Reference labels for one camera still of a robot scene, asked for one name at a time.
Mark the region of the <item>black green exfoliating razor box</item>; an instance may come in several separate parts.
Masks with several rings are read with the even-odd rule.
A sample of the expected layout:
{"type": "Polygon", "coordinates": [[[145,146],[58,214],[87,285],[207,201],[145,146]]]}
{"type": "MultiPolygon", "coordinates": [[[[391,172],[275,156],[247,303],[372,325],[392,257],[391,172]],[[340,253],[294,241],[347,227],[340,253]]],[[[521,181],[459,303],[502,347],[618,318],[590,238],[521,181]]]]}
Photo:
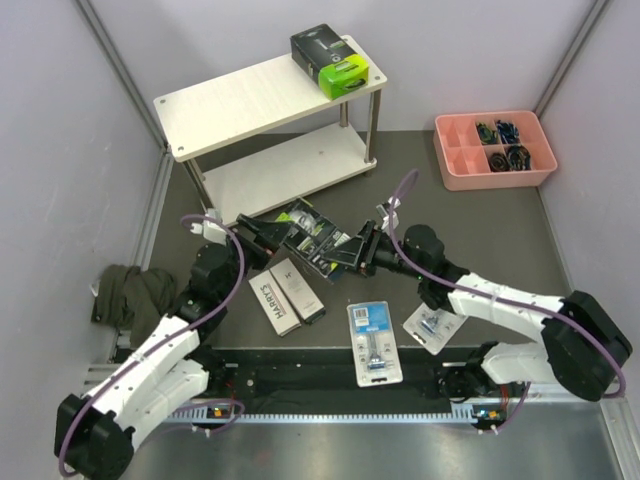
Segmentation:
{"type": "Polygon", "coordinates": [[[344,267],[327,260],[325,254],[350,239],[350,236],[308,201],[298,198],[288,204],[276,217],[290,230],[283,245],[306,267],[329,282],[339,279],[344,267]]]}

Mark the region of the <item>black green Gillette razor box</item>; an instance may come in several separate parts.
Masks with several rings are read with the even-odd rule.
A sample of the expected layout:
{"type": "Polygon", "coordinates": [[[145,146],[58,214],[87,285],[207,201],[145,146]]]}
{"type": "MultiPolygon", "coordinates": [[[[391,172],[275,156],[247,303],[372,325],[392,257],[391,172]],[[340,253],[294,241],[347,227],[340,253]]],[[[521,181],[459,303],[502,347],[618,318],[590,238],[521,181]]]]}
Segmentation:
{"type": "Polygon", "coordinates": [[[294,62],[330,100],[368,84],[368,62],[326,23],[292,35],[290,47],[294,62]]]}

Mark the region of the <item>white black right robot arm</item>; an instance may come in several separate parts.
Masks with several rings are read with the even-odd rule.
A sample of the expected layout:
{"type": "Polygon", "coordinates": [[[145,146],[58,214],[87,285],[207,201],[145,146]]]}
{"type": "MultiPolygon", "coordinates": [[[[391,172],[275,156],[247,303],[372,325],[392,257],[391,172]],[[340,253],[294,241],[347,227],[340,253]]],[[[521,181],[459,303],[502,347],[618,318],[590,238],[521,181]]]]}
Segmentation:
{"type": "Polygon", "coordinates": [[[468,359],[467,384],[478,395],[514,382],[558,384],[591,402],[626,392],[622,368],[633,347],[587,292],[550,296],[486,280],[448,260],[435,231],[423,224],[397,239],[368,221],[323,256],[363,277],[380,268],[410,276],[430,310],[485,320],[528,338],[520,345],[487,342],[468,359]]]}

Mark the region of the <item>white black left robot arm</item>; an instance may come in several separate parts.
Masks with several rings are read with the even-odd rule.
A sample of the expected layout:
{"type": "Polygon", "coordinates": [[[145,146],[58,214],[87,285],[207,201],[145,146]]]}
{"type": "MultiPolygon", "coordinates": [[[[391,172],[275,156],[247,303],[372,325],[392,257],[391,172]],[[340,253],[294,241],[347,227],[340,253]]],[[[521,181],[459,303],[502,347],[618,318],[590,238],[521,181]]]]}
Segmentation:
{"type": "Polygon", "coordinates": [[[177,306],[107,379],[58,407],[54,454],[64,478],[120,478],[166,418],[201,393],[224,390],[225,370],[204,363],[200,350],[248,272],[266,268],[294,225],[239,215],[251,233],[245,237],[211,214],[187,214],[180,222],[207,243],[177,306]]]}

